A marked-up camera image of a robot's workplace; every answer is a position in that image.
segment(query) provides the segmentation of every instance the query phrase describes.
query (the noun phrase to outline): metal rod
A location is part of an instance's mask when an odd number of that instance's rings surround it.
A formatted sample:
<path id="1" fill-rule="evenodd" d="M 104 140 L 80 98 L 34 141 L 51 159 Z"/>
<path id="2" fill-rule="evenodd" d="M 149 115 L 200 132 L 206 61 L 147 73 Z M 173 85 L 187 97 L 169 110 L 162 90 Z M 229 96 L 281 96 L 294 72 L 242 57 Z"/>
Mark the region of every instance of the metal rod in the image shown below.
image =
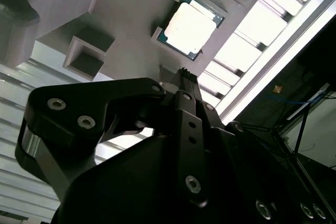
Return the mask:
<path id="1" fill-rule="evenodd" d="M 288 145 L 284 143 L 281 136 L 277 131 L 272 131 L 273 136 L 283 149 L 287 155 L 291 156 L 290 159 L 288 159 L 289 163 L 295 170 L 295 172 L 298 174 L 298 177 L 301 179 L 303 184 L 308 188 L 308 191 L 310 191 L 312 194 L 315 194 L 317 198 L 320 199 L 320 201 L 326 206 L 327 210 L 329 211 L 329 214 L 333 218 L 333 221 L 336 221 L 336 213 L 332 209 L 332 207 L 329 205 L 328 201 L 324 197 L 324 195 L 321 193 L 315 182 L 312 180 L 312 178 L 309 176 L 308 172 L 304 168 L 304 166 L 301 164 L 301 162 L 297 159 L 296 156 L 292 156 L 292 152 Z"/>
<path id="2" fill-rule="evenodd" d="M 310 109 L 310 104 L 308 104 L 307 107 L 305 108 L 305 113 L 303 115 L 299 136 L 298 136 L 298 139 L 297 139 L 296 144 L 295 144 L 294 154 L 297 154 L 297 152 L 299 151 L 300 144 L 301 144 L 301 139 L 302 139 L 302 136 L 303 136 L 303 131 L 305 130 L 304 126 L 306 125 L 307 117 L 308 117 L 308 114 L 309 114 L 309 109 Z"/>

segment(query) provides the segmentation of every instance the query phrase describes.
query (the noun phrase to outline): screw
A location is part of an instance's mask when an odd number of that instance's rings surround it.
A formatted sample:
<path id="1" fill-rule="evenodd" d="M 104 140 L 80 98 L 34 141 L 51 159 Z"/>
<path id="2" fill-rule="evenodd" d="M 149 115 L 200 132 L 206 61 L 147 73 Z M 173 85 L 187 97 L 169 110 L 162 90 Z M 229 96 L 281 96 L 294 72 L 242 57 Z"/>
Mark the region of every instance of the screw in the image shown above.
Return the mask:
<path id="1" fill-rule="evenodd" d="M 315 212 L 318 214 L 318 216 L 320 216 L 323 220 L 327 218 L 324 212 L 321 210 L 321 208 L 319 208 L 317 205 L 313 204 L 313 208 Z"/>
<path id="2" fill-rule="evenodd" d="M 214 107 L 212 107 L 210 104 L 207 104 L 206 107 L 208 108 L 208 110 L 211 110 L 211 111 L 214 110 Z"/>
<path id="3" fill-rule="evenodd" d="M 308 207 L 306 207 L 303 203 L 300 203 L 300 207 L 302 209 L 302 211 L 304 212 L 304 214 L 310 218 L 313 219 L 314 215 L 312 214 L 312 212 L 310 211 L 310 209 Z"/>
<path id="4" fill-rule="evenodd" d="M 94 119 L 88 115 L 82 115 L 78 117 L 77 123 L 79 126 L 87 130 L 93 128 L 96 125 Z"/>
<path id="5" fill-rule="evenodd" d="M 201 184 L 194 176 L 187 176 L 185 178 L 185 184 L 193 194 L 198 194 L 201 191 Z"/>
<path id="6" fill-rule="evenodd" d="M 272 218 L 271 212 L 262 201 L 257 200 L 256 207 L 261 216 L 263 216 L 266 220 L 270 220 Z"/>
<path id="7" fill-rule="evenodd" d="M 235 128 L 239 131 L 239 132 L 244 132 L 243 128 L 241 127 L 240 124 L 235 124 Z"/>
<path id="8" fill-rule="evenodd" d="M 160 88 L 156 85 L 152 85 L 152 89 L 154 89 L 155 91 L 159 92 L 160 91 Z"/>
<path id="9" fill-rule="evenodd" d="M 190 95 L 188 95 L 188 94 L 183 94 L 183 97 L 184 97 L 185 99 L 187 99 L 187 100 L 191 100 L 191 97 L 190 97 Z"/>
<path id="10" fill-rule="evenodd" d="M 52 110 L 63 110 L 67 106 L 66 103 L 58 98 L 51 98 L 47 102 L 48 107 Z"/>

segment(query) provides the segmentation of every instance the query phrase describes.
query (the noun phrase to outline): wire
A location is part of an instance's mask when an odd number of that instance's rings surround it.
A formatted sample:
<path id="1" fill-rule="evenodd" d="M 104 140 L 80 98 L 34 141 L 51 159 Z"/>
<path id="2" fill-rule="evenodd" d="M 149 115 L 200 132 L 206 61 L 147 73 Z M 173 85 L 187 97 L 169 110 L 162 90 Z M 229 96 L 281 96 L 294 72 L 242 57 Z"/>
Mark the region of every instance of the wire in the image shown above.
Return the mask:
<path id="1" fill-rule="evenodd" d="M 285 103 L 292 103 L 292 104 L 306 104 L 306 103 L 316 103 L 318 101 L 320 101 L 323 98 L 323 94 L 325 92 L 322 92 L 321 94 L 319 94 L 315 99 L 311 100 L 311 101 L 307 101 L 307 102 L 296 102 L 296 101 L 289 101 L 280 97 L 276 97 L 275 95 L 268 95 L 268 97 L 270 97 L 271 99 L 275 100 L 275 101 L 279 101 L 279 102 L 285 102 Z"/>

